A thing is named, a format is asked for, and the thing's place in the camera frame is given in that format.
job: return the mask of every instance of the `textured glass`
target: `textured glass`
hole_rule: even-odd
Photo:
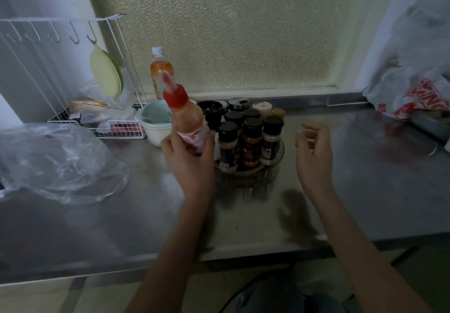
[[[162,45],[189,92],[331,86],[362,0],[96,0],[122,28],[147,93]]]

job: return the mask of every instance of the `silver lid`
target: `silver lid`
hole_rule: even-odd
[[[229,109],[235,111],[244,111],[250,108],[250,101],[245,97],[233,97],[228,100]]]

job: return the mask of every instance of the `white hook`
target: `white hook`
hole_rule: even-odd
[[[36,28],[34,27],[33,23],[31,21],[29,21],[29,24],[31,25],[31,27],[33,28],[34,33],[36,33],[38,41],[34,41],[33,39],[31,39],[28,34],[25,34],[25,36],[31,40],[31,42],[33,44],[39,44],[41,42],[41,36],[39,35],[39,33],[37,33]]]
[[[61,37],[59,36],[58,31],[56,31],[56,28],[55,28],[55,26],[53,25],[53,22],[52,22],[52,21],[49,21],[49,23],[50,23],[50,25],[53,27],[53,31],[55,32],[57,38],[56,38],[56,40],[55,40],[55,39],[53,39],[53,37],[52,37],[51,35],[49,35],[49,34],[47,34],[47,37],[49,37],[55,44],[59,44],[59,43],[61,42]]]
[[[73,40],[73,38],[71,36],[69,36],[69,38],[75,45],[78,45],[80,43],[80,37],[78,36],[78,33],[75,31],[75,27],[73,27],[73,24],[72,24],[72,22],[70,20],[69,20],[69,24],[70,24],[70,26],[72,26],[72,29],[75,32],[75,35],[76,35],[76,38],[77,38],[77,42],[75,42],[75,40]]]
[[[89,24],[90,30],[92,31],[92,34],[94,35],[94,40],[92,40],[91,38],[89,38],[89,34],[87,34],[86,37],[87,37],[87,39],[89,39],[89,41],[90,41],[91,43],[93,43],[93,44],[95,45],[95,44],[97,43],[97,37],[95,36],[95,32],[94,32],[94,30],[92,29],[92,25],[90,24],[90,21],[88,21],[88,24]]]
[[[19,32],[18,32],[17,29],[16,29],[16,26],[14,26],[13,23],[12,23],[11,21],[8,21],[8,22],[9,22],[9,24],[13,27],[13,30],[14,30],[14,32],[16,32],[17,37],[19,37],[19,43],[23,42],[22,37],[20,36]],[[6,36],[7,36],[8,38],[10,38],[12,41],[14,41],[15,43],[17,43],[17,41],[15,41],[14,38],[11,37],[11,36],[9,35],[9,33],[7,33]]]

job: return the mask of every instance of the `person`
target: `person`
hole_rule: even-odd
[[[336,195],[331,177],[333,154],[328,127],[320,123],[303,123],[303,128],[296,134],[297,174],[305,194],[317,210],[328,241],[363,311],[431,312],[378,252]],[[197,239],[214,191],[213,136],[208,137],[204,152],[199,157],[186,150],[175,131],[163,140],[161,146],[184,192],[185,201],[172,233],[158,259],[148,270],[127,312],[181,311]],[[258,289],[248,288],[253,295],[250,293],[250,297],[245,300],[238,300],[236,311],[267,312],[273,308],[276,312],[344,312],[332,300],[324,302],[323,298],[313,302],[315,305],[307,305],[308,300],[289,283],[279,279],[267,281],[255,285],[259,286]],[[256,302],[261,297],[266,301],[269,298],[269,295],[256,295],[256,292],[275,293],[279,288],[282,291],[277,304]]]

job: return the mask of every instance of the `countertop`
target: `countertop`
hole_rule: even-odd
[[[371,240],[450,232],[450,155],[369,105],[287,111],[284,159],[272,182],[221,185],[199,241],[199,261],[326,245],[295,169],[295,132],[329,125],[338,195]],[[27,191],[0,203],[0,284],[144,269],[165,242],[183,193],[148,140],[105,142],[130,165],[127,188],[103,202],[68,206]]]

